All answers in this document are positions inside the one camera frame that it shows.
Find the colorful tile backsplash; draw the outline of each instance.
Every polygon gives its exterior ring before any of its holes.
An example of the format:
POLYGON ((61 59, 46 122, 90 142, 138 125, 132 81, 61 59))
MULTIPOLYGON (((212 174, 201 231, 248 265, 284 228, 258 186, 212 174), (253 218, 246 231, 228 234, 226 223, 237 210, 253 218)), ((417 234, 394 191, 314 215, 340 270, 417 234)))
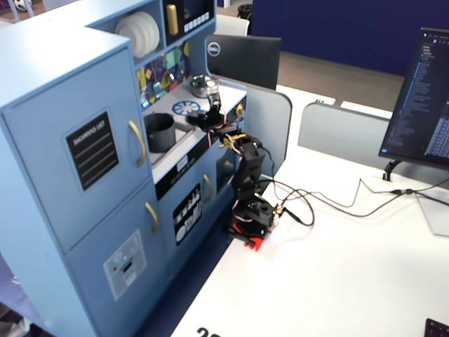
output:
POLYGON ((142 106, 154 104, 190 76, 189 42, 176 46, 140 68, 136 76, 142 106))

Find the laptop logo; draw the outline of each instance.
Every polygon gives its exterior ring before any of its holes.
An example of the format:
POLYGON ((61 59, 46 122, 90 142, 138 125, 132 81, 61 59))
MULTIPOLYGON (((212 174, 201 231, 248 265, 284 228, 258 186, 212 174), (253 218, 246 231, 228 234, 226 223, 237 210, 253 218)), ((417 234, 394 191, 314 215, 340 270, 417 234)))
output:
POLYGON ((219 56, 221 51, 220 45, 217 42, 210 42, 208 45, 208 54, 213 58, 219 56))

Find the keyboard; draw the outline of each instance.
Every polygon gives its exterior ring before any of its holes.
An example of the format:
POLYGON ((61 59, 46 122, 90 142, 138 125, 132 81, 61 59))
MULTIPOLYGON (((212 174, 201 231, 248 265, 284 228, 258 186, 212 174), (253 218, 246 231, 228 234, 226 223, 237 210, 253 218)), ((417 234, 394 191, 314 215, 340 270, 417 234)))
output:
POLYGON ((428 318, 424 337, 449 337, 449 326, 428 318))

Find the monitor stand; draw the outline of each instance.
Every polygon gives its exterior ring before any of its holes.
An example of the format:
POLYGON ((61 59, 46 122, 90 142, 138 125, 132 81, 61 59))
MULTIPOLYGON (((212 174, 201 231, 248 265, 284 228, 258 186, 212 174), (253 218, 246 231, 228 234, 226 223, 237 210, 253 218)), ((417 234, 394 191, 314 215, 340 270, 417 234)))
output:
MULTIPOLYGON (((423 194, 449 203, 449 191, 424 191, 423 194)), ((432 232, 449 237, 449 206, 417 196, 432 232)))

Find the printed number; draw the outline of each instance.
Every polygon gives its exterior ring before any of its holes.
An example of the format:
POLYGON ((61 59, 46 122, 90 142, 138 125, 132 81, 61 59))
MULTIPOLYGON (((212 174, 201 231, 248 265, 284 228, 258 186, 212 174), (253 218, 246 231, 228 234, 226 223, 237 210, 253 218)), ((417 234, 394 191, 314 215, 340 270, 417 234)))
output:
MULTIPOLYGON (((205 328, 199 328, 198 333, 204 333, 203 335, 201 335, 201 337, 208 337, 209 336, 209 331, 205 328)), ((215 335, 213 334, 211 337, 220 337, 219 335, 215 335)))

